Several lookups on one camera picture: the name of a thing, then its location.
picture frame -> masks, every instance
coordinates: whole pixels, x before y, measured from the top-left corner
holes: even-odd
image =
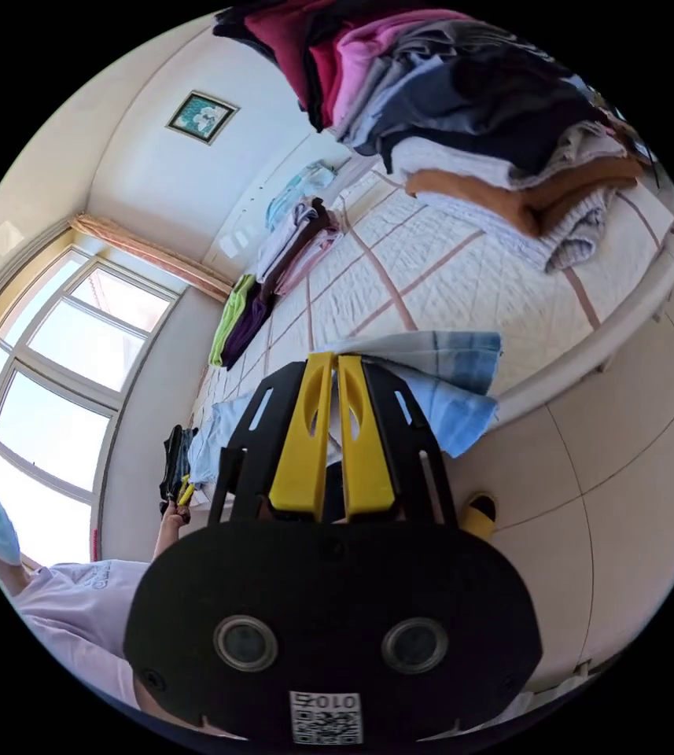
[[[193,90],[177,108],[166,128],[211,144],[238,110],[228,102]]]

window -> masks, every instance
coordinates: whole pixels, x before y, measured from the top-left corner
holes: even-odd
[[[27,563],[90,560],[116,420],[174,299],[70,249],[0,323],[0,499]]]

white bedspread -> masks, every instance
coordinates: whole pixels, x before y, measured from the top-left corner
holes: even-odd
[[[540,273],[475,226],[426,207],[376,167],[333,209],[344,238],[274,311],[232,370],[211,369],[193,409],[252,391],[330,342],[404,330],[498,330],[501,395],[580,343],[638,285],[674,224],[643,185],[612,204],[600,250]]]

pink shirt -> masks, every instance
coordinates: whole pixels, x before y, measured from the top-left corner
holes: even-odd
[[[44,567],[13,599],[38,640],[71,674],[133,708],[134,675],[122,643],[148,566],[99,561]]]
[[[344,119],[350,104],[360,92],[373,59],[388,50],[407,29],[430,21],[468,18],[464,13],[441,8],[409,10],[348,31],[337,43],[337,55],[342,61],[342,80],[333,107],[334,123]]]

sticker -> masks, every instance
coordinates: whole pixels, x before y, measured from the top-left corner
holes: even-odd
[[[292,738],[298,745],[361,745],[360,695],[290,692]]]

